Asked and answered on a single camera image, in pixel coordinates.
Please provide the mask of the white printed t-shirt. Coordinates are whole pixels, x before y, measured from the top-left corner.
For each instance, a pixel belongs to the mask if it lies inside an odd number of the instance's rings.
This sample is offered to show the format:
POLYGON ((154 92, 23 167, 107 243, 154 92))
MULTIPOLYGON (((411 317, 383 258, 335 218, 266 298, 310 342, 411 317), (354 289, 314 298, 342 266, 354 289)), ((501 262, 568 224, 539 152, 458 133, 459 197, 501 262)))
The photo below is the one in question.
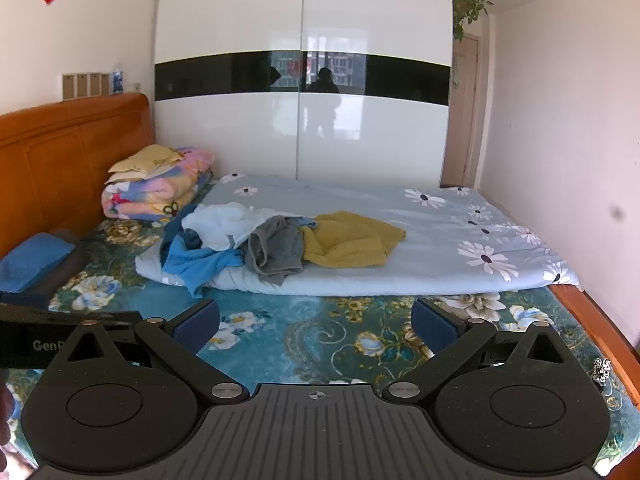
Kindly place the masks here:
POLYGON ((240 203, 198 205, 182 219, 182 227, 198 234, 202 245, 223 252, 240 247, 258 226, 279 213, 240 203))

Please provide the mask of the teal floral bed blanket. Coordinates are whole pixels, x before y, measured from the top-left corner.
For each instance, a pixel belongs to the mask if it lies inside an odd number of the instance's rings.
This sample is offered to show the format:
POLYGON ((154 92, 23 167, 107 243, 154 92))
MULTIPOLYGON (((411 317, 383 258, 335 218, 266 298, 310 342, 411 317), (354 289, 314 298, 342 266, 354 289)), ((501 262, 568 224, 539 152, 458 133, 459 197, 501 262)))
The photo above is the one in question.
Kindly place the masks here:
POLYGON ((162 270, 160 244, 215 184, 167 226, 104 221, 83 240, 85 269, 51 299, 1 298, 49 312, 137 311, 142 321, 213 299, 219 330, 198 357, 248 398, 202 401, 135 334, 140 354, 129 361, 102 324, 84 321, 46 368, 4 368, 6 432, 34 463, 32 478, 601 479, 637 451, 638 408, 548 286, 319 297, 208 282, 192 297, 162 270), (497 335, 477 370, 420 404, 390 402, 383 389, 434 356, 411 328, 419 298, 491 322, 497 335))

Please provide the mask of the blue pillow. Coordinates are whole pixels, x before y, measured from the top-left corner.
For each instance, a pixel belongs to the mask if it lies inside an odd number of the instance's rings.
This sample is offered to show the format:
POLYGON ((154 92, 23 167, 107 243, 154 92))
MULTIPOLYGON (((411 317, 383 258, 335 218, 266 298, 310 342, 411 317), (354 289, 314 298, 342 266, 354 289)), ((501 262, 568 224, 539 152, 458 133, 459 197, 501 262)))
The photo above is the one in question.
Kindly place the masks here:
POLYGON ((1 259, 2 292, 24 292, 66 259, 76 246, 49 233, 38 233, 1 259))

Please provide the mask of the blue fleece garment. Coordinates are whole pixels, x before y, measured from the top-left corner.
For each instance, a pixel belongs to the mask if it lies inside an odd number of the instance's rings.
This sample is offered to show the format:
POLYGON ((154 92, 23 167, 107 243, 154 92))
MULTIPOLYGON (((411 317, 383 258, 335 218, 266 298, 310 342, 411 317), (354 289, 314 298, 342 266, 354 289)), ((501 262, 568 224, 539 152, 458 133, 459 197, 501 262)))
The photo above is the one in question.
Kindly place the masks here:
MULTIPOLYGON (((307 217, 285 218, 292 218, 299 228, 316 225, 314 219, 307 217)), ((170 242, 160 244, 162 270, 181 278, 191 296, 200 298, 203 296, 203 287, 223 270, 242 266, 247 270, 244 262, 245 242, 238 248, 215 252, 202 245, 198 234, 181 229, 170 242)))

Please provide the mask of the light blue daisy quilt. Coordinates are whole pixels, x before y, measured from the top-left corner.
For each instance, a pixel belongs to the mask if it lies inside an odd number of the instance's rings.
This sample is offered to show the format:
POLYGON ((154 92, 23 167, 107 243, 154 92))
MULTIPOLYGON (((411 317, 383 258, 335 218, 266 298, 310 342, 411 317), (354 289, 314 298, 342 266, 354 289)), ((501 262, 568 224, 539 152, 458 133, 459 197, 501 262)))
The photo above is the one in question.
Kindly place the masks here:
POLYGON ((513 223, 470 188, 350 188, 228 174, 202 203, 238 203, 308 218, 346 210, 406 233, 382 266, 332 270, 310 264, 282 285, 267 284, 249 270, 231 268, 209 283, 222 290, 319 297, 447 296, 579 283, 576 273, 541 238, 513 223))

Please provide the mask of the grey sweatshirt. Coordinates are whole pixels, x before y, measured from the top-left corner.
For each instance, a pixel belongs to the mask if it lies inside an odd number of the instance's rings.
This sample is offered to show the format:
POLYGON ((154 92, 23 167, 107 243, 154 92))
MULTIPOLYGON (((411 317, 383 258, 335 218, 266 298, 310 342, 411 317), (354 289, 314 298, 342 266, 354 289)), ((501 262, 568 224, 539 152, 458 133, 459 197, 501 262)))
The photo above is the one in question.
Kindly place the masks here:
POLYGON ((292 218, 274 216, 262 222, 245 242, 244 262, 258 280, 280 286, 303 271, 304 238, 292 218))

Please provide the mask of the folded colourful floral blanket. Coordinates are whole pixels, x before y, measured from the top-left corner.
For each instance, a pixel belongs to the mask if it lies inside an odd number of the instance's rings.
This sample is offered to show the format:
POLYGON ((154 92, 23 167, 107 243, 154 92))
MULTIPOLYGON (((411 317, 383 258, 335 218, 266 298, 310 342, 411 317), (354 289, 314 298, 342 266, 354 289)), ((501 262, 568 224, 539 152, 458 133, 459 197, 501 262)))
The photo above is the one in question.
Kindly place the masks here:
POLYGON ((178 148, 181 159, 147 179, 124 180, 114 174, 101 196, 111 219, 168 221, 212 180, 214 155, 204 148, 178 148))

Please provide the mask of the mustard yellow knit sweater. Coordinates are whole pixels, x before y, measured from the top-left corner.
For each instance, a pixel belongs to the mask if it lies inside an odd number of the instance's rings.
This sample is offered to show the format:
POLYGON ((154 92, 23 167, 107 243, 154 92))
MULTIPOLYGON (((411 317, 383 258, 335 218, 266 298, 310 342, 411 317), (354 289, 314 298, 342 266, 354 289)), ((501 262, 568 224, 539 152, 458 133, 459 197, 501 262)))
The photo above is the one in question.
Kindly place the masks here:
POLYGON ((381 220, 349 211, 320 214, 315 226, 301 226, 307 262, 329 269, 384 266, 406 232, 381 220))

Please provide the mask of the wooden room door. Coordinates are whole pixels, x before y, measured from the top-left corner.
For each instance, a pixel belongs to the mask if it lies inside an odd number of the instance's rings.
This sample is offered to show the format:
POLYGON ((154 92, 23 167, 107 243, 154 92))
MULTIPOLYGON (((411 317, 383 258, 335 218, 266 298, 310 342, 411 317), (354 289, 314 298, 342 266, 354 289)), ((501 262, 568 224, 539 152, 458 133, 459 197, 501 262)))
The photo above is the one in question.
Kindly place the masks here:
POLYGON ((465 185, 474 136, 478 41, 464 36, 454 42, 446 150, 442 186, 465 185))

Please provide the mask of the orange wooden bed headboard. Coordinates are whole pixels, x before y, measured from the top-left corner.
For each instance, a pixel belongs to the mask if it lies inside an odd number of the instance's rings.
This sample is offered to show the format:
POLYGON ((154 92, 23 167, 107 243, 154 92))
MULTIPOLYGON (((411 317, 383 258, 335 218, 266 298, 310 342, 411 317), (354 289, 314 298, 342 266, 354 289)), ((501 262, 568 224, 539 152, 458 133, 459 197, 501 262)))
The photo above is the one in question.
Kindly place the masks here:
POLYGON ((154 142, 142 93, 25 108, 0 128, 2 255, 40 232, 90 234, 108 170, 154 142))

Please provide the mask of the yellow pillow on blanket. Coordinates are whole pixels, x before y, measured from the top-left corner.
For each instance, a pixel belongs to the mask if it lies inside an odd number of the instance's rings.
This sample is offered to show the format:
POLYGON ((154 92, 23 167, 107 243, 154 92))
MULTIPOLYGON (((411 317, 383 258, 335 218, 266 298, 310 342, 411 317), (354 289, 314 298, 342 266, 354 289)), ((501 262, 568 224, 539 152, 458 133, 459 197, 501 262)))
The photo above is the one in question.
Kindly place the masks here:
POLYGON ((183 154, 174 148, 150 144, 111 166, 106 184, 148 180, 171 170, 183 159, 183 154))

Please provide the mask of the beige boxes on headboard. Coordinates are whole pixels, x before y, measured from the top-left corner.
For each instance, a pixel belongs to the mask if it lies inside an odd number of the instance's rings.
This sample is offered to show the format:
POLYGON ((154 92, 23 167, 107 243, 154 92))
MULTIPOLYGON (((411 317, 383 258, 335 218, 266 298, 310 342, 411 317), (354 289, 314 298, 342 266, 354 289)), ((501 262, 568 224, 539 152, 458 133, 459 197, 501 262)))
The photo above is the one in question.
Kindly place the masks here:
POLYGON ((108 96, 111 76, 104 73, 63 74, 61 100, 85 99, 89 96, 108 96))

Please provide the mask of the blue bottle on headboard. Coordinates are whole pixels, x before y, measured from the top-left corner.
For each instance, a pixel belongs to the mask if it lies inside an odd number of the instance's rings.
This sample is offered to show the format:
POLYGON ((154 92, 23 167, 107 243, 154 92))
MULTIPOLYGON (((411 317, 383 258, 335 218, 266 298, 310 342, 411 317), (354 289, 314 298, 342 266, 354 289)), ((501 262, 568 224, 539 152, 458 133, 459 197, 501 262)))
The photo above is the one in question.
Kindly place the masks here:
POLYGON ((124 75, 120 67, 116 67, 112 71, 112 92, 114 94, 124 92, 124 75))

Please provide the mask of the hanging green plant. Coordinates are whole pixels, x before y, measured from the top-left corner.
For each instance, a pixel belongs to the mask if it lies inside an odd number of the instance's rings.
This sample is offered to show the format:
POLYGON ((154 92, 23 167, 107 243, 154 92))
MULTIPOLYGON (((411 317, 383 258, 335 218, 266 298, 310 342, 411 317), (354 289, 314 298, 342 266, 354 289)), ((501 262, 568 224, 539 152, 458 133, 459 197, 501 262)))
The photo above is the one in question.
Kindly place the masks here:
POLYGON ((493 5, 490 0, 452 0, 454 40, 462 42, 465 26, 475 23, 482 14, 487 15, 493 5))

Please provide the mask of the orange wooden bed frame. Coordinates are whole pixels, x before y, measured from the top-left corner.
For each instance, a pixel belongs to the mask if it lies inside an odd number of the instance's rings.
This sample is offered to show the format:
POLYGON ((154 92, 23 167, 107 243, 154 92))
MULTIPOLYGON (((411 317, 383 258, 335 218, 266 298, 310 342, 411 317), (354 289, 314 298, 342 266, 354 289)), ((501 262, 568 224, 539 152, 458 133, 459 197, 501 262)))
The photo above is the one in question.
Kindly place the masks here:
POLYGON ((549 284, 548 289, 576 318, 587 336, 609 358, 632 403, 639 407, 639 357, 634 344, 585 289, 570 284, 549 284))

